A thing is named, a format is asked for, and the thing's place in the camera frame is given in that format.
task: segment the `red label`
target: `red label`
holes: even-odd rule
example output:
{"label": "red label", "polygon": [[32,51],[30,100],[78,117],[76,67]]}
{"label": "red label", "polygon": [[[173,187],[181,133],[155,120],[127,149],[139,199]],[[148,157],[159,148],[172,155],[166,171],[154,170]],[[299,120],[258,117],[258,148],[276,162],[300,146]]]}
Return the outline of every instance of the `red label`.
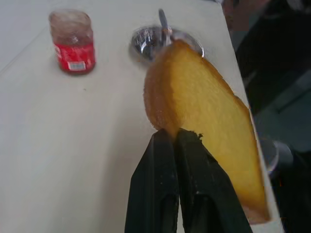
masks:
{"label": "red label", "polygon": [[95,65],[94,44],[69,46],[54,44],[57,60],[64,70],[86,71]]}

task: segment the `yellow cake slice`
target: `yellow cake slice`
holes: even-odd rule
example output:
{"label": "yellow cake slice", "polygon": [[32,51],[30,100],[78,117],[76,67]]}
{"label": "yellow cake slice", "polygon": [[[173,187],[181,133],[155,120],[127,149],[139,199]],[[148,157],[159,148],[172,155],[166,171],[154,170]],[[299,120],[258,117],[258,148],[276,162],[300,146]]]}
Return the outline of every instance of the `yellow cake slice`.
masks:
{"label": "yellow cake slice", "polygon": [[179,128],[201,133],[250,222],[269,220],[249,110],[206,59],[175,41],[149,68],[144,101],[156,129],[165,128],[173,137]]}

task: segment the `metal spoon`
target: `metal spoon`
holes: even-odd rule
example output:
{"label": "metal spoon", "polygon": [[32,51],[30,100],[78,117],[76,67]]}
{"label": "metal spoon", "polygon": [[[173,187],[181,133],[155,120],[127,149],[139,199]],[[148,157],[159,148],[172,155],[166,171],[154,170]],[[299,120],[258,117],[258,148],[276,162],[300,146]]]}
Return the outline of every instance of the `metal spoon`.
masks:
{"label": "metal spoon", "polygon": [[165,17],[163,9],[159,9],[159,18],[162,26],[162,35],[161,35],[161,41],[162,46],[167,46],[172,43],[171,36],[172,36],[172,29],[169,27],[167,23],[167,19]]}

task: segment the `barcode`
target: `barcode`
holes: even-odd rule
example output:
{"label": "barcode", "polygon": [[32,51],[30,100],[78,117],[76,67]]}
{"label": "barcode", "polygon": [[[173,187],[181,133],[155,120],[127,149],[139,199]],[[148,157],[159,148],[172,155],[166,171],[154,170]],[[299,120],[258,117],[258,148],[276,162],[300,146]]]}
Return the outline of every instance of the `barcode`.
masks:
{"label": "barcode", "polygon": [[70,70],[85,70],[85,62],[68,62],[68,67]]}

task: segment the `glass jar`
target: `glass jar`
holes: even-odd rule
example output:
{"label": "glass jar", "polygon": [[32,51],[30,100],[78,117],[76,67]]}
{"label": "glass jar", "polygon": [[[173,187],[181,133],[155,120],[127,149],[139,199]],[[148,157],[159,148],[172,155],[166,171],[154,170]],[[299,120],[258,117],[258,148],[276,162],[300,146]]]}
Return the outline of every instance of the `glass jar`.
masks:
{"label": "glass jar", "polygon": [[90,72],[95,66],[93,30],[89,16],[78,10],[53,11],[51,35],[60,68],[73,74]]}

